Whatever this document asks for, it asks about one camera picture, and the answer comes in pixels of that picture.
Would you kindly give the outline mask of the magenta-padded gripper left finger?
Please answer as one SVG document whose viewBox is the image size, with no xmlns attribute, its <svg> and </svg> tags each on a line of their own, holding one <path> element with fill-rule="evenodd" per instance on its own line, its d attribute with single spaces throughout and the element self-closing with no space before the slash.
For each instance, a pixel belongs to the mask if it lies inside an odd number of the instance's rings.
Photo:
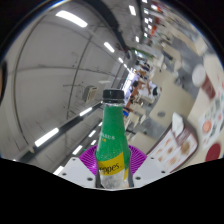
<svg viewBox="0 0 224 224">
<path fill-rule="evenodd" d="M 100 188 L 96 146 L 86 149 L 79 157 L 71 157 L 58 176 L 84 188 Z"/>
</svg>

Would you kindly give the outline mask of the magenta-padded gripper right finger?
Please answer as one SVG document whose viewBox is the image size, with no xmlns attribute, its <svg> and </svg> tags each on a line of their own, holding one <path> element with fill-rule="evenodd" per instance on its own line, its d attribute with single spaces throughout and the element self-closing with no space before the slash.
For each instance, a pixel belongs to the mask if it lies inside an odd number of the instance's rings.
<svg viewBox="0 0 224 224">
<path fill-rule="evenodd" d="M 130 145 L 129 185 L 140 188 L 168 175 L 168 172 L 156 161 L 138 148 Z"/>
</svg>

